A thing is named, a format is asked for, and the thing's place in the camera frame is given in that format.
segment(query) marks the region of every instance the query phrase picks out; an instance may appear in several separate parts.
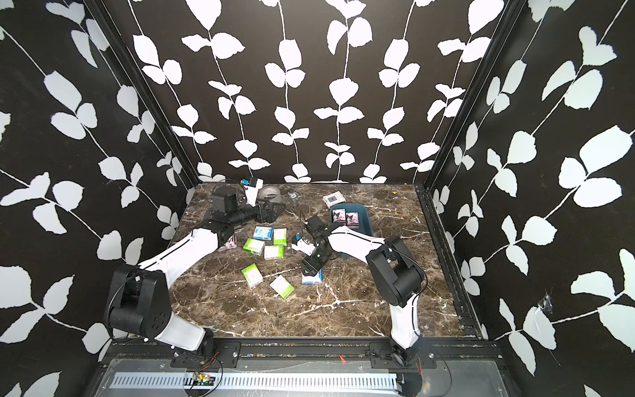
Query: wallpaper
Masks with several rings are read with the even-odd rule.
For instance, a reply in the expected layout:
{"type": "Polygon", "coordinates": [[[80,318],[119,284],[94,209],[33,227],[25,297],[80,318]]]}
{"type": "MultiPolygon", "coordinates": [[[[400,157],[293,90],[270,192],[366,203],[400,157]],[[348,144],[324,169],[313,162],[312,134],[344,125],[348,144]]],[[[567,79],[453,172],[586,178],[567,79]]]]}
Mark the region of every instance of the wallpaper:
{"type": "Polygon", "coordinates": [[[503,0],[104,0],[203,182],[430,170],[503,0]]]}
{"type": "Polygon", "coordinates": [[[530,0],[435,181],[484,337],[525,396],[635,383],[629,0],[530,0]]]}
{"type": "Polygon", "coordinates": [[[83,4],[0,0],[0,51],[0,396],[77,396],[192,182],[83,4]]]}

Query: small box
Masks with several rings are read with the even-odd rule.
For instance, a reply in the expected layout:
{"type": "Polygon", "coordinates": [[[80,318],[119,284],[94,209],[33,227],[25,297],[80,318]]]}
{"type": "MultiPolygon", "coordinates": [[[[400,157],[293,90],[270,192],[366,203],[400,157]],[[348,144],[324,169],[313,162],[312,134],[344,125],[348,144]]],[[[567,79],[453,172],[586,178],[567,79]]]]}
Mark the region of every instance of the small box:
{"type": "Polygon", "coordinates": [[[271,240],[274,235],[273,227],[256,226],[256,230],[253,231],[253,238],[256,240],[271,240]]]}
{"type": "Polygon", "coordinates": [[[276,279],[271,283],[271,288],[273,288],[278,295],[282,297],[282,299],[286,299],[287,296],[295,289],[293,285],[289,284],[289,281],[282,276],[276,277],[276,279]]]}
{"type": "Polygon", "coordinates": [[[243,269],[243,275],[247,279],[247,285],[249,285],[249,288],[253,288],[262,282],[262,274],[260,274],[256,264],[245,267],[243,269]]]}
{"type": "Polygon", "coordinates": [[[265,259],[279,259],[284,257],[284,245],[267,245],[265,259]]]}
{"type": "Polygon", "coordinates": [[[253,238],[248,238],[247,242],[243,246],[243,250],[252,253],[254,255],[262,254],[262,249],[265,248],[265,242],[260,240],[254,240],[253,238]]]}
{"type": "Polygon", "coordinates": [[[274,229],[274,244],[286,245],[286,228],[274,229]]]}
{"type": "Polygon", "coordinates": [[[359,214],[357,212],[346,213],[346,226],[351,229],[359,228],[359,214]]]}
{"type": "Polygon", "coordinates": [[[321,283],[322,283],[322,269],[320,269],[315,276],[302,275],[302,284],[321,284],[321,283]]]}
{"type": "Polygon", "coordinates": [[[341,222],[346,224],[346,210],[340,208],[339,210],[333,210],[333,223],[341,222]]]}

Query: brown marble surface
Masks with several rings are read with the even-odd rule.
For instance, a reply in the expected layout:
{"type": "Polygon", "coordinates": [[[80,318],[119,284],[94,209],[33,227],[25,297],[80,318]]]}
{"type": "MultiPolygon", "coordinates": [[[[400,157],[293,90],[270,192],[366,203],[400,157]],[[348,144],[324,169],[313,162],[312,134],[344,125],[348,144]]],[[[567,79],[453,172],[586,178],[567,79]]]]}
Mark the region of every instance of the brown marble surface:
{"type": "MultiPolygon", "coordinates": [[[[188,206],[173,241],[183,238],[201,221],[211,205],[214,184],[202,184],[188,206]]],[[[255,222],[236,233],[238,247],[201,259],[170,289],[172,308],[181,317],[215,330],[218,336],[374,336],[389,335],[389,305],[381,298],[368,266],[354,258],[334,258],[323,268],[324,283],[303,285],[300,262],[304,254],[291,249],[300,230],[296,215],[318,215],[328,223],[322,200],[337,190],[347,202],[364,204],[376,237],[401,236],[429,280],[419,298],[419,327],[425,336],[461,336],[452,296],[439,266],[419,200],[412,185],[277,185],[287,211],[271,224],[286,227],[288,245],[281,260],[265,260],[242,250],[255,222]],[[300,195],[299,209],[290,208],[286,194],[300,195]],[[264,281],[249,288],[241,272],[256,263],[264,281]],[[282,274],[295,287],[282,299],[269,286],[282,274]]]]}

